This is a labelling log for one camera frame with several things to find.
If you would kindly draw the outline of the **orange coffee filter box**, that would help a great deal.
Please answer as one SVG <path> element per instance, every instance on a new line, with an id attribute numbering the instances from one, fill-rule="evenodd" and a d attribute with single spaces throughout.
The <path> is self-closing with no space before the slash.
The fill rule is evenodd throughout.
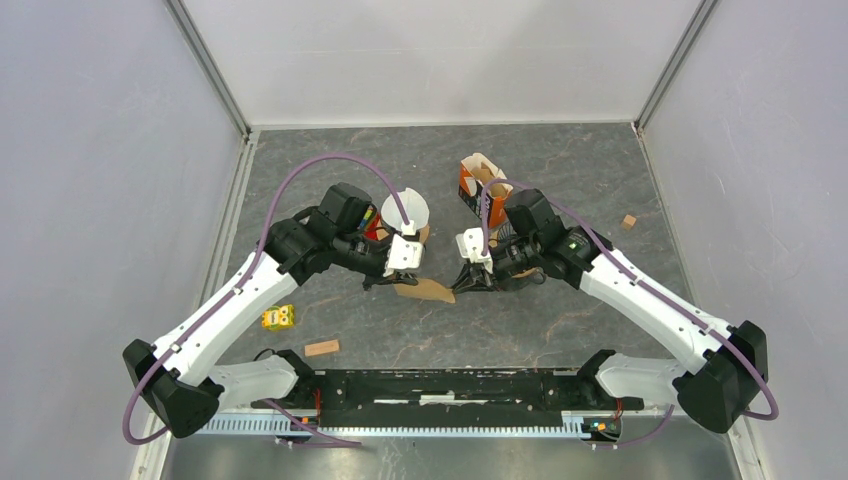
<path id="1" fill-rule="evenodd" d="M 486 207 L 485 217 L 489 228 L 498 227 L 507 220 L 504 203 L 513 190 L 509 184 L 495 183 L 483 193 L 485 186 L 493 179 L 505 180 L 506 175 L 482 153 L 475 152 L 460 162 L 459 198 L 479 219 L 483 219 L 482 209 Z"/>

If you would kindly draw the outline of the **white paper coffee filter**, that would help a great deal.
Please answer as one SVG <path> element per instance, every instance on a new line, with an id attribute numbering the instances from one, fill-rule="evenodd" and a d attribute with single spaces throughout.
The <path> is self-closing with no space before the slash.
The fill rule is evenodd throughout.
<path id="1" fill-rule="evenodd" d="M 424 197 L 412 188 L 390 195 L 380 207 L 382 223 L 412 235 L 429 225 L 430 209 Z"/>

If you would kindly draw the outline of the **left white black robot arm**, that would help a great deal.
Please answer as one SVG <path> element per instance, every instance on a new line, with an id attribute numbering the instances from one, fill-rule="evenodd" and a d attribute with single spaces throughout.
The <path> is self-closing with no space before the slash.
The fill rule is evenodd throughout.
<path id="1" fill-rule="evenodd" d="M 153 343 L 135 339 L 125 347 L 122 357 L 135 386 L 131 399 L 143 399 L 176 438 L 233 406 L 266 399 L 306 405 L 314 381 L 283 354 L 234 365 L 218 361 L 264 311 L 332 265 L 361 274 L 364 289 L 417 284 L 414 272 L 424 251 L 419 233 L 430 216 L 426 200 L 412 188 L 387 198 L 378 214 L 388 235 L 380 241 L 366 235 L 372 206 L 367 193 L 340 182 L 319 205 L 272 224 L 198 311 Z"/>

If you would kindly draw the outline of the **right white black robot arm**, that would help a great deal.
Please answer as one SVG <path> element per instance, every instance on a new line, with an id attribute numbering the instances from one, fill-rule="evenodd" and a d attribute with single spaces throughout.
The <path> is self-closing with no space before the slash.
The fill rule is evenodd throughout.
<path id="1" fill-rule="evenodd" d="M 733 325 L 685 301 L 538 189 L 510 197 L 505 212 L 513 233 L 495 245 L 486 226 L 456 236 L 465 264 L 455 292 L 505 291 L 519 275 L 538 270 L 612 307 L 671 355 L 598 352 L 577 382 L 585 405 L 602 408 L 614 398 L 666 404 L 714 433 L 728 432 L 741 417 L 777 418 L 762 328 L 749 320 Z"/>

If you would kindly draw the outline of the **brown paper coffee filter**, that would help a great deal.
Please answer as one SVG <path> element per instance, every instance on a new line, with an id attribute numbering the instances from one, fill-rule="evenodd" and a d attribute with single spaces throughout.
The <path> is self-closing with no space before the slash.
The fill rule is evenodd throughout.
<path id="1" fill-rule="evenodd" d="M 398 283 L 394 285 L 394 289 L 402 297 L 448 304 L 456 303 L 456 297 L 451 289 L 429 278 L 418 278 L 415 285 Z"/>

